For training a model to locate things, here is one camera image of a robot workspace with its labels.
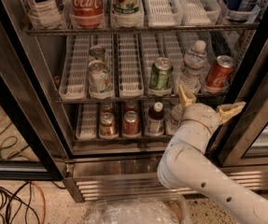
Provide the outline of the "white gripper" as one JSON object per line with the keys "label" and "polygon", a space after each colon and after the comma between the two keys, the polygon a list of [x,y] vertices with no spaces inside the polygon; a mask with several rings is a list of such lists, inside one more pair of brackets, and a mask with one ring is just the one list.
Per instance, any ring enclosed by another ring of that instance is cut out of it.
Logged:
{"label": "white gripper", "polygon": [[196,103],[196,97],[192,91],[183,84],[178,87],[178,96],[181,107],[184,108],[182,121],[196,121],[204,125],[213,134],[220,124],[226,123],[238,115],[245,107],[245,102],[219,105],[216,111],[205,104]]}

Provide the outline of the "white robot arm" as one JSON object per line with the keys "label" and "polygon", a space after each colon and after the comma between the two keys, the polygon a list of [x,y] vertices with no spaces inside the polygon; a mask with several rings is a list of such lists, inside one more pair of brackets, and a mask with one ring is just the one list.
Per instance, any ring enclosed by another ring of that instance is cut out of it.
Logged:
{"label": "white robot arm", "polygon": [[212,134],[246,104],[212,108],[198,103],[182,84],[178,95],[183,109],[181,123],[158,165],[159,181],[168,189],[187,187],[198,191],[242,224],[268,224],[268,200],[233,181],[205,156]]}

